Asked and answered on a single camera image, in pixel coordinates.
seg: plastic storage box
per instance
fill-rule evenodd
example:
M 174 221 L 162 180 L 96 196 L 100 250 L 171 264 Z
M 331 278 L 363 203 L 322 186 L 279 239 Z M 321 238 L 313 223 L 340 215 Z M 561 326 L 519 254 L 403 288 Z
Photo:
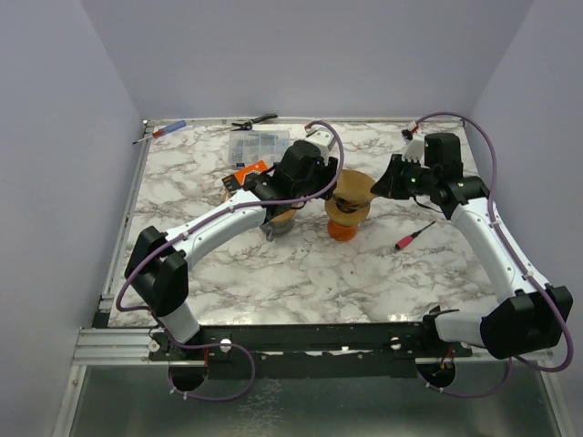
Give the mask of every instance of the plastic storage box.
M 227 162 L 245 168 L 262 160 L 271 167 L 281 161 L 290 146 L 289 130 L 241 130 L 230 133 Z

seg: red screwdriver handle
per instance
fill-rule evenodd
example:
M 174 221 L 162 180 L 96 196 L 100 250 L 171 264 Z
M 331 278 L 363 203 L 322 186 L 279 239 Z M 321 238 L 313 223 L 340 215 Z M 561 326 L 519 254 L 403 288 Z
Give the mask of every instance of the red screwdriver handle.
M 409 246 L 411 241 L 413 241 L 413 235 L 407 235 L 405 238 L 400 239 L 399 242 L 394 245 L 394 248 L 397 250 L 402 250 Z

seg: screwdriver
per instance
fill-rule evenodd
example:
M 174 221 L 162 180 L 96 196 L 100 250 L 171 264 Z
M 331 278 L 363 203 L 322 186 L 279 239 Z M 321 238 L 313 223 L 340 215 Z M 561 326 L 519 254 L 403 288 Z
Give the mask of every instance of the screwdriver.
M 139 139 L 138 141 L 134 141 L 131 144 L 137 144 L 137 143 L 140 143 L 142 141 L 146 141 L 147 139 L 150 139 L 150 138 L 162 137 L 166 134 L 169 134 L 170 132 L 174 132 L 175 130 L 182 129 L 185 126 L 186 126 L 186 121 L 180 120 L 180 121 L 177 121 L 176 123 L 172 123 L 169 126 L 163 127 L 160 130 L 157 130 L 156 132 L 154 132 L 152 135 L 150 135 L 148 137 L 143 137 L 142 139 Z
M 397 250 L 402 250 L 402 249 L 406 248 L 407 246 L 409 246 L 411 244 L 411 241 L 413 241 L 414 239 L 416 239 L 417 237 L 419 237 L 419 235 L 421 234 L 421 232 L 423 232 L 424 230 L 426 230 L 427 228 L 429 228 L 431 225 L 434 225 L 434 224 L 435 224 L 435 222 L 432 221 L 431 223 L 429 223 L 424 228 L 421 228 L 421 229 L 417 230 L 416 232 L 414 232 L 413 234 L 407 235 L 403 239 L 400 239 L 399 242 L 394 245 L 394 248 L 397 249 Z

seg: metal bar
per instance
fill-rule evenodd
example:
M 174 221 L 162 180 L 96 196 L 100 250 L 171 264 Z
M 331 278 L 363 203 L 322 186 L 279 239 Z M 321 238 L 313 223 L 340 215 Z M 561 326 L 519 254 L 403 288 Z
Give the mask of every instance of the metal bar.
M 541 365 L 552 367 L 555 365 L 553 361 L 539 361 Z M 576 437 L 575 427 L 571 421 L 571 417 L 568 412 L 567 403 L 565 402 L 565 397 L 563 396 L 563 391 L 561 390 L 560 383 L 556 373 L 549 373 L 546 371 L 540 372 L 540 376 L 547 392 L 548 401 L 553 410 L 555 420 L 557 421 L 557 427 L 562 437 Z
M 203 366 L 204 361 L 148 360 L 152 339 L 147 329 L 81 330 L 73 354 L 74 366 Z
M 102 295 L 107 295 L 109 293 L 114 293 L 112 290 L 115 279 L 118 277 L 119 272 L 119 260 L 122 258 L 122 252 L 126 247 L 128 242 L 128 231 L 131 224 L 131 220 L 134 217 L 134 209 L 136 207 L 136 202 L 138 200 L 139 187 L 141 185 L 142 176 L 144 174 L 144 168 L 146 167 L 146 161 L 148 160 L 148 152 L 151 140 L 147 140 L 139 151 L 138 163 L 134 171 L 134 176 L 131 180 L 131 185 L 128 194 L 128 200 L 126 201 L 126 206 L 124 208 L 124 215 L 119 225 L 118 236 L 116 238 L 116 246 L 114 247 L 113 256 L 111 262 L 109 263 L 109 269 L 107 270 L 106 281 L 103 287 Z
M 190 118 L 185 119 L 187 126 L 212 126 L 224 125 L 229 127 L 230 123 L 241 120 L 249 120 L 252 117 L 222 117 L 222 118 Z M 267 120 L 262 125 L 286 125 L 309 123 L 315 119 L 325 119 L 333 123 L 407 123 L 416 120 L 418 117 L 278 117 Z M 147 127 L 166 126 L 178 121 L 178 119 L 148 120 Z M 439 117 L 431 119 L 434 123 L 459 123 L 460 120 L 454 117 Z
M 53 437 L 63 437 L 71 433 L 73 420 L 79 404 L 83 381 L 87 368 L 85 366 L 72 366 L 69 378 L 66 382 L 65 395 L 61 402 L 61 408 L 56 417 Z

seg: metal bracket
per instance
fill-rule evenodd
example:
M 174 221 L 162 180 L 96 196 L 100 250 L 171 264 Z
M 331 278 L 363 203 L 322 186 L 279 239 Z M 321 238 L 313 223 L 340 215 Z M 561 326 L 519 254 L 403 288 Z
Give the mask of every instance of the metal bracket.
M 139 366 L 165 365 L 203 366 L 204 361 L 150 361 L 148 345 L 149 330 L 81 330 L 73 354 L 74 366 Z

